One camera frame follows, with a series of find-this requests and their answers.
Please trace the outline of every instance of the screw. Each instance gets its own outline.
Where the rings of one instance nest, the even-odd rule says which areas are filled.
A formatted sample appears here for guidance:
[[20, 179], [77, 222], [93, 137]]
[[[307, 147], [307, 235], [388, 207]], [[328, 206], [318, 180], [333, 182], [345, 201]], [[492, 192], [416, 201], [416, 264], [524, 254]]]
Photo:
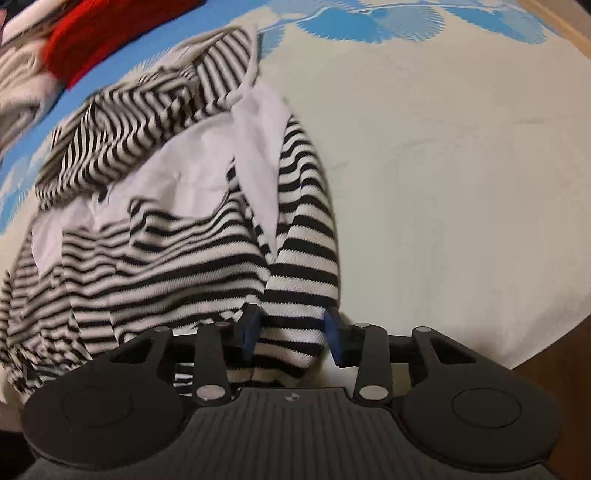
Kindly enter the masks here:
[[204, 385], [199, 387], [196, 391], [197, 396], [201, 400], [218, 400], [226, 394], [226, 390], [219, 385]]
[[359, 390], [359, 396], [365, 400], [383, 400], [388, 396], [388, 390], [379, 385], [367, 385]]

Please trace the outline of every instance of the black and white striped sweater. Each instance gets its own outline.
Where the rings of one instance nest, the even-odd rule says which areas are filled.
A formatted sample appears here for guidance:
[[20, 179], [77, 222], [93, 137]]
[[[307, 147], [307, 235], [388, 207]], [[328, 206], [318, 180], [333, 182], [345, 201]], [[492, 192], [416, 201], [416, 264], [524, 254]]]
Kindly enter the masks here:
[[[40, 210], [117, 182], [166, 141], [228, 112], [256, 78], [256, 35], [227, 28], [188, 39], [148, 71], [91, 95], [51, 136]], [[338, 295], [335, 226], [320, 163], [295, 118], [278, 163], [273, 249], [228, 165], [224, 202], [206, 218], [172, 215], [138, 192], [128, 216], [64, 230], [60, 261], [39, 275], [25, 240], [2, 288], [0, 358], [29, 394], [156, 325], [176, 333], [237, 321], [259, 304], [255, 368], [231, 382], [294, 385], [324, 347], [322, 317]], [[183, 383], [182, 367], [179, 386]]]

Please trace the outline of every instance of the bed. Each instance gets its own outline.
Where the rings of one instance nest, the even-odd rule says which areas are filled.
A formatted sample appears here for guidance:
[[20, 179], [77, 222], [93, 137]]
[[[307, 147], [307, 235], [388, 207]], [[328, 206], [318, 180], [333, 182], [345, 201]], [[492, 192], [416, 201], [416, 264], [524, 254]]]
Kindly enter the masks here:
[[[427, 324], [513, 368], [591, 312], [591, 63], [506, 0], [209, 0], [95, 67], [5, 156], [2, 270], [55, 124], [229, 22], [257, 24], [261, 72], [319, 151], [351, 321]], [[330, 358], [318, 378], [349, 381]]]

